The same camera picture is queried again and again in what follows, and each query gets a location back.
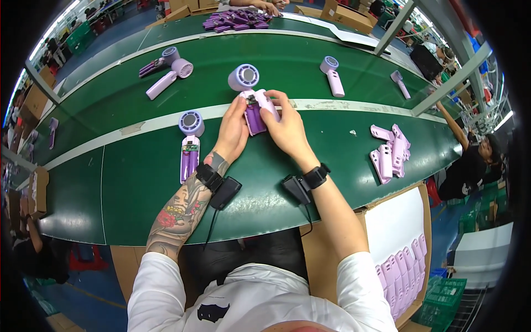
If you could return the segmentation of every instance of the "tattoo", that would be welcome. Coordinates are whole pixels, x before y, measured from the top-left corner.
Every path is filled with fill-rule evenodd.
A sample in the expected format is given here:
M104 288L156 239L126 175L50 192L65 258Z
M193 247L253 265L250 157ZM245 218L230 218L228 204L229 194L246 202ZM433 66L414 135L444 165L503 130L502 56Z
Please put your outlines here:
M229 167L222 156L212 151L205 164L223 176ZM159 212L149 232L146 252L159 252L177 261L179 250L192 235L201 220L212 192L196 177L194 172Z

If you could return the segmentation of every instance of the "workbench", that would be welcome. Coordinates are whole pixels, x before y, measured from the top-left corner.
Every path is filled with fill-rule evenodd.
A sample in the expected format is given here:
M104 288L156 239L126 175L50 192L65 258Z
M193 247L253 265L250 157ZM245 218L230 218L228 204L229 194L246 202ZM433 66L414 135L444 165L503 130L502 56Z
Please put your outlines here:
M458 143L444 120L408 115L426 97L429 85L417 74L333 41L328 29L287 19L275 18L270 30L260 33L194 37L205 33L201 22L207 17L192 16L140 31L100 52L66 79L64 100L37 127L34 162L50 174L49 213L40 221L43 234L95 244L145 245L157 213L180 187L184 136L169 124L180 112L201 112L206 128L200 138L203 159L216 142L223 112L237 95L227 77L242 63L260 71L257 89L281 90L293 99L310 145L330 167L352 208L417 183L458 158ZM168 70L144 79L138 78L138 70L170 45L193 63L194 72L150 101L145 91ZM339 61L344 98L331 95L319 70L326 55ZM410 100L390 79L397 69ZM458 108L448 101L444 103L457 116ZM49 150L52 116L59 127L55 147ZM390 129L394 123L412 143L411 157L405 163L405 177L380 185L369 152L383 141L373 138L369 127ZM307 223L305 212L280 188L288 174L300 170L269 134L251 137L227 172L243 187L217 214L211 241ZM310 212L313 220L319 219L314 207ZM188 243L205 241L212 213L208 208Z

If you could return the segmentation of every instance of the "tattooed arm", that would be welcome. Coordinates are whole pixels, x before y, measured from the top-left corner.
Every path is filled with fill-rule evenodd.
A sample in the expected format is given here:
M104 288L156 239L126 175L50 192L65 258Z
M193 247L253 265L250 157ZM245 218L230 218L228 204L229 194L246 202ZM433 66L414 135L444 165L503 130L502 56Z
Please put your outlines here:
M230 164L242 153L249 130L243 113L245 99L235 98L223 116L216 145L204 163L224 176ZM149 232L146 252L159 252L177 261L179 250L192 235L207 209L212 192L194 172L159 212Z

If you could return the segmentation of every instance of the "red flower tattoo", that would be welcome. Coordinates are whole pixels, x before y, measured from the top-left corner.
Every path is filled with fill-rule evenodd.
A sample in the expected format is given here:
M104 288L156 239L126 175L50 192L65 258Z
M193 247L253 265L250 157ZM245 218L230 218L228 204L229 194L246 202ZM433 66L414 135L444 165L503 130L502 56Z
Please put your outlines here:
M199 202L196 202L192 211L190 211L191 214L195 215L195 213L201 208L201 204Z
M177 220L175 220L175 217L166 213L164 210L161 210L159 212L159 215L157 216L157 221L162 227L172 227L177 224Z

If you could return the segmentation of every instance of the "forearm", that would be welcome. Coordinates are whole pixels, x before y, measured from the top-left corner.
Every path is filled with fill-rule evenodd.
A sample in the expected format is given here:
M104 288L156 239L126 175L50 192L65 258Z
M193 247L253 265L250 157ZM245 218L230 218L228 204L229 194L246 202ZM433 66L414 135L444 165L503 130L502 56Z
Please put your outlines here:
M296 160L303 173L320 166L317 158ZM369 251L365 230L330 176L312 190L313 200L340 260L360 251Z
M224 176L228 162L216 150L207 155L205 164ZM194 172L159 212L149 232L146 252L159 252L177 261L179 250L201 220L212 192Z
M446 120L446 123L448 123L448 127L450 127L450 130L456 137L457 141L461 143L463 148L466 150L468 148L468 139L465 136L465 133L462 131L461 127L459 127L457 122L450 116L448 111L444 108L444 106L442 106L440 102L437 103L437 108L441 111L442 116Z
M39 253L42 250L42 240L39 235L39 231L35 227L35 224L33 223L33 219L28 218L28 229L30 232L30 239L31 243L33 244L33 247L35 248L35 252Z

